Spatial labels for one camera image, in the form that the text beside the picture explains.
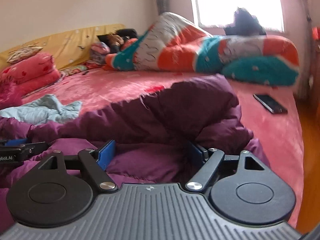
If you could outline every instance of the orange floor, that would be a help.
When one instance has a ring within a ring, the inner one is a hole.
[[[304,142],[304,191],[297,230],[306,233],[320,222],[320,126],[306,103],[297,102]]]

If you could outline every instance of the purple jacket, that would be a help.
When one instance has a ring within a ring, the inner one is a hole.
[[[53,150],[75,155],[114,139],[117,153],[106,172],[118,186],[188,181],[195,170],[183,152],[186,139],[226,154],[249,150],[268,165],[260,142],[240,118],[239,101],[219,74],[175,83],[170,89],[130,102],[113,103],[66,124],[33,126],[0,117],[0,137],[51,143],[47,151],[23,166],[0,169],[0,231],[12,224],[5,204],[8,189]]]

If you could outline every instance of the ridged surface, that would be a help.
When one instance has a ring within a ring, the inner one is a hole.
[[[202,195],[178,184],[124,184],[120,191],[99,195],[79,220],[58,228],[16,224],[1,240],[297,240],[286,223],[246,228],[217,215]]]

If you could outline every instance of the silver screw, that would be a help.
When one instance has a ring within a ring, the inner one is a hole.
[[[116,184],[114,184],[113,182],[106,181],[106,182],[100,183],[99,187],[107,190],[114,189],[116,187]]]
[[[187,184],[187,187],[192,190],[199,190],[202,188],[202,184],[199,182],[192,181]]]

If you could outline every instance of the phone screen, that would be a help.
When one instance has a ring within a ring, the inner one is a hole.
[[[253,95],[266,109],[273,114],[287,114],[288,110],[270,95]]]

